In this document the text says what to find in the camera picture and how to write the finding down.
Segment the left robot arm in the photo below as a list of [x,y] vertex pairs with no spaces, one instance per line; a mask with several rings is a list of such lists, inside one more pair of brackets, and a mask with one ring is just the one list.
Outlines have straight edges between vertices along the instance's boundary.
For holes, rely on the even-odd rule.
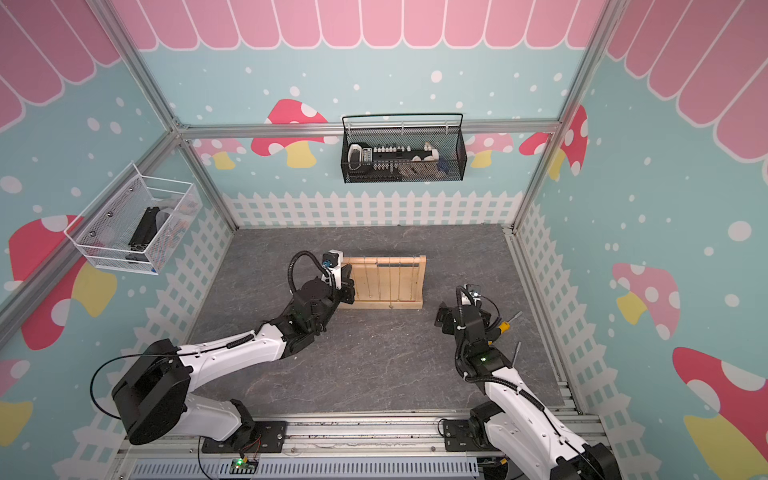
[[214,401],[198,388],[248,367],[291,357],[326,331],[342,303],[355,297],[351,266],[340,250],[321,257],[300,251],[291,266],[309,258],[319,276],[297,287],[287,272],[291,299],[274,319],[244,333],[218,340],[174,345],[168,339],[133,355],[133,364],[115,384],[111,398],[128,441],[149,444],[164,436],[196,436],[216,441],[240,455],[256,448],[264,435],[239,400]]

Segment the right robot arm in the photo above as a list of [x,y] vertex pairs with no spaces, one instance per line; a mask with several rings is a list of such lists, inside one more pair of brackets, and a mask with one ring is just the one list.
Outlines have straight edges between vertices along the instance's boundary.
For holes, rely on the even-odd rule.
[[589,444],[533,394],[514,361],[494,342],[506,327],[483,309],[483,295],[468,285],[455,289],[456,305],[442,303],[435,325],[454,337],[454,366],[488,401],[470,413],[470,437],[493,448],[529,479],[619,479],[618,462],[602,443]]

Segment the wooden jewelry display stand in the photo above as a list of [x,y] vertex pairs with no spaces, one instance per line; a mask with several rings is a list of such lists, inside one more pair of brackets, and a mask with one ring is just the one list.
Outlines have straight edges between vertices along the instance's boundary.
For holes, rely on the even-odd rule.
[[419,310],[424,305],[427,258],[346,257],[355,283],[353,304],[341,307],[357,310]]

